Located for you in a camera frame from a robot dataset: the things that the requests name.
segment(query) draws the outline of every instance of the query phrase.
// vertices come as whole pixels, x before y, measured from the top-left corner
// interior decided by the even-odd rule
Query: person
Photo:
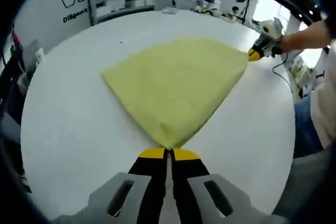
[[[331,44],[328,20],[307,29],[284,35],[278,46],[283,53]],[[325,61],[324,81],[294,104],[296,137],[294,158],[317,153],[336,140],[336,57],[330,52]]]

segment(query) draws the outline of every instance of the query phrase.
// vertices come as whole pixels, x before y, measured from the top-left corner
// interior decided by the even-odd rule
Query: shelf
[[[124,16],[124,15],[127,15],[127,14],[147,12],[147,11],[150,11],[150,10],[154,10],[153,5],[139,6],[139,7],[133,7],[133,8],[125,8],[125,9],[121,9],[121,10],[115,10],[114,12],[107,13],[107,14],[104,14],[102,16],[98,16],[97,20],[98,20],[98,23],[101,23],[101,22],[104,22],[106,20],[110,20],[112,18]]]

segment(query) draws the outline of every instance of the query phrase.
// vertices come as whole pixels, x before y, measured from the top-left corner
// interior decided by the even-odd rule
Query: round table
[[[84,30],[46,55],[29,86],[21,142],[33,201],[47,218],[75,214],[90,193],[127,172],[143,150],[157,146],[126,113],[101,71],[185,36],[214,38],[247,51],[259,35],[209,15],[146,12]],[[284,190],[295,140],[290,90],[271,71],[279,62],[280,57],[250,62],[229,96],[183,146],[268,214]],[[282,66],[277,71],[286,76]]]

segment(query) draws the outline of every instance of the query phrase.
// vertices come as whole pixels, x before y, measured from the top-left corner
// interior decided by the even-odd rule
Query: yellow towel
[[[132,117],[162,146],[181,146],[208,120],[247,67],[222,42],[182,38],[145,49],[101,75]]]

